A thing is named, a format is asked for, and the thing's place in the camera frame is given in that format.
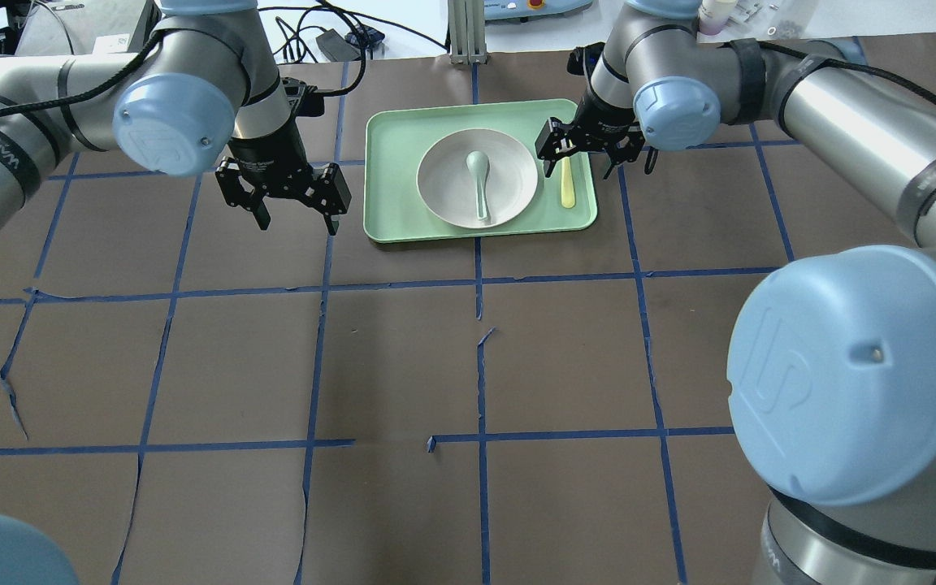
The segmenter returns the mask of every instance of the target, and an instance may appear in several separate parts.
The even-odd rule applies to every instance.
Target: green tray
[[[374,241],[447,240],[453,237],[508,236],[513,233],[580,230],[598,216],[591,162],[584,153],[572,163],[576,207],[561,206],[561,168],[545,179],[536,162],[539,187],[530,206],[508,223],[472,230],[433,215],[417,190],[417,167],[440,138],[467,128],[490,128],[516,137],[535,155],[536,136],[550,116],[571,119],[576,104],[539,100],[498,104],[383,111],[367,122],[363,231]]]

